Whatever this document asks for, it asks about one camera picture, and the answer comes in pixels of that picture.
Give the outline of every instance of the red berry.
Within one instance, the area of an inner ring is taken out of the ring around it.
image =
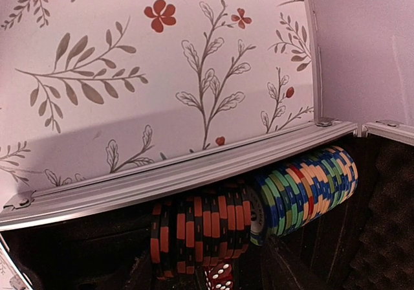
[[[295,93],[295,90],[293,87],[289,87],[286,92],[286,98],[292,98],[293,94]]]
[[[215,143],[217,143],[218,146],[224,146],[225,142],[226,142],[226,138],[224,137],[217,137],[215,140]]]

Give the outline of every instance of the pink wall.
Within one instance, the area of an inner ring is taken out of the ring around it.
[[[414,1],[313,0],[323,115],[413,124]]]

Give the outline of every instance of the red flower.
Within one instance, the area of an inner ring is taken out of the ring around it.
[[[246,28],[246,25],[249,25],[252,23],[252,18],[250,17],[245,17],[245,10],[243,10],[242,8],[238,8],[237,12],[239,13],[239,15],[232,15],[232,21],[238,21],[239,22],[239,27],[244,29]]]
[[[226,142],[226,138],[224,138],[224,137],[217,137],[216,140],[215,140],[215,143],[218,146],[224,146],[225,142]]]
[[[292,96],[293,96],[294,93],[295,93],[294,88],[293,87],[289,87],[287,89],[287,92],[286,92],[286,98],[292,98]]]
[[[153,22],[151,23],[151,28],[155,32],[161,33],[162,31],[164,31],[164,25],[167,25],[167,26],[175,25],[177,21],[175,20],[174,17],[172,17],[175,13],[174,5],[169,4],[166,6],[166,2],[164,0],[156,0],[154,2],[153,8],[154,8],[154,11],[150,6],[145,7],[144,13],[147,17],[153,18]]]

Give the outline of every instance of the poker chip case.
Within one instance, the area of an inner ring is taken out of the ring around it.
[[[334,87],[323,0],[0,5],[0,286],[414,281],[411,113]]]

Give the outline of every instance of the flower petal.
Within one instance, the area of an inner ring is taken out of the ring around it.
[[[151,28],[158,33],[164,31],[164,26],[162,25],[162,22],[159,17],[153,20],[153,22],[151,23]]]
[[[153,13],[153,9],[150,6],[145,7],[144,14],[149,18],[156,18],[156,15]]]
[[[174,17],[161,17],[161,21],[167,26],[173,26],[177,23]]]
[[[240,15],[240,17],[241,17],[241,18],[243,18],[243,17],[244,17],[244,15],[245,15],[245,10],[244,10],[244,9],[242,9],[242,8],[238,8],[238,9],[237,9],[237,12],[239,13],[239,15]]]
[[[242,28],[242,29],[246,28],[246,25],[245,25],[245,23],[243,22],[242,19],[240,19],[240,21],[239,21],[239,27]]]
[[[172,4],[169,4],[169,5],[167,5],[164,13],[162,13],[161,16],[169,17],[169,16],[174,15],[174,13],[175,13],[175,6],[172,5]]]
[[[243,18],[243,21],[246,23],[246,24],[251,24],[252,23],[252,18],[250,18],[250,17],[244,17]]]
[[[154,2],[154,12],[156,15],[161,15],[161,11],[166,7],[166,2],[164,0],[156,0]]]

